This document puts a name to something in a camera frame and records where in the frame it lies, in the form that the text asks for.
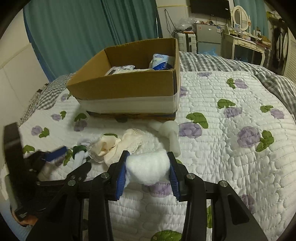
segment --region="floral bedspread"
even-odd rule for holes
[[[229,182],[268,239],[276,240],[296,211],[296,125],[285,106],[247,72],[182,72],[176,121],[181,148],[178,162],[204,181]],[[92,140],[105,133],[120,137],[128,128],[147,135],[136,153],[168,146],[144,120],[118,123],[89,116],[68,90],[51,109],[35,111],[20,132],[24,152],[30,153],[61,145],[73,150],[81,138]],[[63,165],[47,164],[40,179],[63,179],[72,168],[69,152]],[[106,168],[93,163],[88,178]],[[207,204],[207,240],[211,240],[211,207]],[[168,183],[129,184],[120,200],[109,206],[113,234],[119,240],[180,239],[186,203],[176,201]]]

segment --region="gray checkered blanket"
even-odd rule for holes
[[[268,69],[222,57],[180,52],[181,71],[246,71],[255,75],[263,86],[274,94],[296,118],[296,84],[286,77],[276,75]],[[36,110],[50,109],[54,106],[59,94],[65,90],[67,81],[74,74],[62,75],[39,90],[21,118],[23,124]]]
[[[181,71],[246,71],[255,75],[296,119],[296,84],[290,79],[254,64],[218,56],[180,52]]]
[[[48,110],[52,108],[58,96],[66,89],[67,81],[74,74],[61,75],[53,82],[46,84],[43,89],[38,90],[30,101],[30,105],[19,121],[22,125],[36,110]]]

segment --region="white vanity desk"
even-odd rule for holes
[[[251,50],[260,52],[262,54],[261,66],[264,64],[265,61],[265,48],[257,45],[256,43],[241,39],[229,34],[223,34],[222,42],[221,42],[221,56],[227,59],[234,59],[234,49],[235,45],[239,45],[245,48],[249,48]]]

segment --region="plastic bag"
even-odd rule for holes
[[[218,54],[216,54],[216,49],[213,48],[209,51],[203,51],[203,52],[200,52],[198,51],[199,54],[206,54],[206,55],[212,55],[212,56],[218,56]]]
[[[120,74],[121,70],[131,70],[134,69],[134,65],[125,65],[125,66],[118,66],[118,67],[111,67],[111,69],[108,70],[108,72],[105,75],[110,74]]]
[[[192,27],[194,24],[194,18],[181,18],[176,26],[178,30],[185,30],[186,28]]]

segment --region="cotton ball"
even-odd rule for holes
[[[137,182],[153,185],[159,181],[168,181],[170,160],[164,149],[130,155],[126,159],[126,184]]]

